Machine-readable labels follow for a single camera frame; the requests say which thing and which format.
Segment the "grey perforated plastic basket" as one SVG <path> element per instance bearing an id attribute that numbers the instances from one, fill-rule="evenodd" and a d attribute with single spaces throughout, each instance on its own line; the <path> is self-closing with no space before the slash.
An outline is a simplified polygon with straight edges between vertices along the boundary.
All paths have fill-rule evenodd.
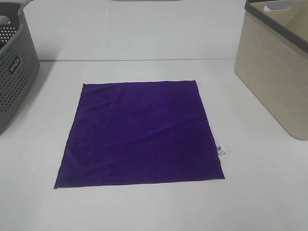
<path id="1" fill-rule="evenodd" d="M 38 55 L 24 14 L 25 3 L 2 1 L 0 14 L 0 132 L 3 133 L 24 102 L 39 71 Z"/>

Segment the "beige storage bin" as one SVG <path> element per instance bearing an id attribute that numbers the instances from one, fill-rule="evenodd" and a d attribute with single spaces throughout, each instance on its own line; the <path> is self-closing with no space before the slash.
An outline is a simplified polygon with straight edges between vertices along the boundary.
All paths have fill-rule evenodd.
<path id="1" fill-rule="evenodd" d="M 308 3 L 248 0 L 235 73 L 291 136 L 308 138 Z"/>

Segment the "purple towel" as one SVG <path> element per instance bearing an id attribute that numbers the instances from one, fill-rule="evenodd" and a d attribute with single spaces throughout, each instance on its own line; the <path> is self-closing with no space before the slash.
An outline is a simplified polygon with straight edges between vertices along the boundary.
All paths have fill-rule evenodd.
<path id="1" fill-rule="evenodd" d="M 84 84 L 54 186 L 224 177 L 196 81 Z"/>

